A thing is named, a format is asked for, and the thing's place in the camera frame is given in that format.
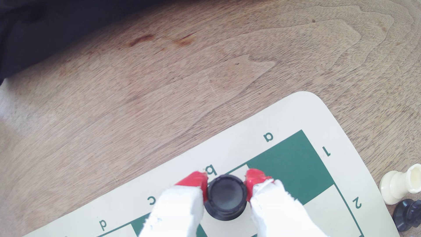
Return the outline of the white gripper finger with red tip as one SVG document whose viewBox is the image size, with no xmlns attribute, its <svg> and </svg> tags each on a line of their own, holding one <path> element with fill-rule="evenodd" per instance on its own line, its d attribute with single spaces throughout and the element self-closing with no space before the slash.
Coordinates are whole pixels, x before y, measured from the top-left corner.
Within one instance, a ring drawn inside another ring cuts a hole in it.
<svg viewBox="0 0 421 237">
<path fill-rule="evenodd" d="M 280 180 L 266 176 L 261 170 L 249 169 L 245 186 L 258 237 L 327 236 Z"/>
<path fill-rule="evenodd" d="M 208 175 L 194 171 L 158 197 L 139 237 L 196 237 L 207 200 Z"/>
</svg>

